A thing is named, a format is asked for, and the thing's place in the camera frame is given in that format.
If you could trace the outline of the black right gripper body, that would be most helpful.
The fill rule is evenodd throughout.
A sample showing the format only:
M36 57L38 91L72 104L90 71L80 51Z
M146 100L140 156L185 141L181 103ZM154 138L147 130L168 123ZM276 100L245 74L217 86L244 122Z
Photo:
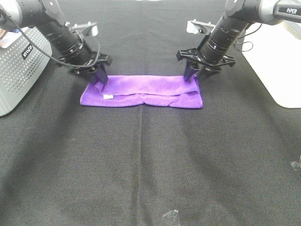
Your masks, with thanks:
M221 70L222 66L226 65L233 67L236 63L233 57L226 55L223 55L217 62L211 62L208 59L205 59L205 57L202 56L196 48L178 50L176 53L176 58L178 61L186 59L191 63L200 64L206 68L209 68L210 70L216 71Z

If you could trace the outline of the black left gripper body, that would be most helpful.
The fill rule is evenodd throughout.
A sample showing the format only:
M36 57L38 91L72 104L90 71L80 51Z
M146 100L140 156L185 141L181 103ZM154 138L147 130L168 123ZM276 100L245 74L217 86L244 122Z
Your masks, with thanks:
M92 52L92 58L84 63L84 67L79 67L79 64L74 64L76 66L67 66L69 71L73 74L81 74L84 72L94 73L100 67L104 68L105 65L110 66L112 64L112 58L108 54Z

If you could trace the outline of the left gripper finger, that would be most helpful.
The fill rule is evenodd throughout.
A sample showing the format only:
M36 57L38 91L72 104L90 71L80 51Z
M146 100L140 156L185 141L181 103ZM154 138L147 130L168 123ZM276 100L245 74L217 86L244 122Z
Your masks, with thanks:
M82 71L79 76L83 78L88 83L96 83L98 82L98 76L94 72Z
M108 82L108 75L103 64L100 64L96 67L96 77L103 84L106 85Z

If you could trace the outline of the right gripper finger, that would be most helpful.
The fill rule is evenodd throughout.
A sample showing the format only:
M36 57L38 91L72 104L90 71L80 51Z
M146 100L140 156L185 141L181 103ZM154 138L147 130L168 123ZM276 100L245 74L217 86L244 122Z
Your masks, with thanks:
M186 67L184 70L184 80L188 81L192 75L194 75L196 72L198 71L198 63L194 62L194 61L186 61Z
M205 81L210 76L217 74L221 69L212 69L209 67L203 67L200 71L197 72L198 81Z

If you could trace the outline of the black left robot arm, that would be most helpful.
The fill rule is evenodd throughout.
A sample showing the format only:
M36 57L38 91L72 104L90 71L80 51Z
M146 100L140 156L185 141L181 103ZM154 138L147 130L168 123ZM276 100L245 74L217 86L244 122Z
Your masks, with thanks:
M102 84L108 81L105 70L112 60L100 50L93 51L85 38L98 34L96 22L75 24L67 21L59 2L56 0L2 0L0 2L0 27L3 30L22 30L24 27L37 28L59 52L58 59L43 51L22 32L28 42L58 65L71 68L75 74L91 73Z

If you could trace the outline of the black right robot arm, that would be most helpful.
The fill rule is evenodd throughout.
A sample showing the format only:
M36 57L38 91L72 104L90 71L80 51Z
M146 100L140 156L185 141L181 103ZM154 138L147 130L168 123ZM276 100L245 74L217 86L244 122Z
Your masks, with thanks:
M228 0L216 24L189 20L187 32L205 36L197 48L176 53L177 60L186 60L184 79L188 81L197 71L212 74L224 65L233 66L234 58L226 53L243 31L254 23L276 25L284 20L300 23L299 0Z

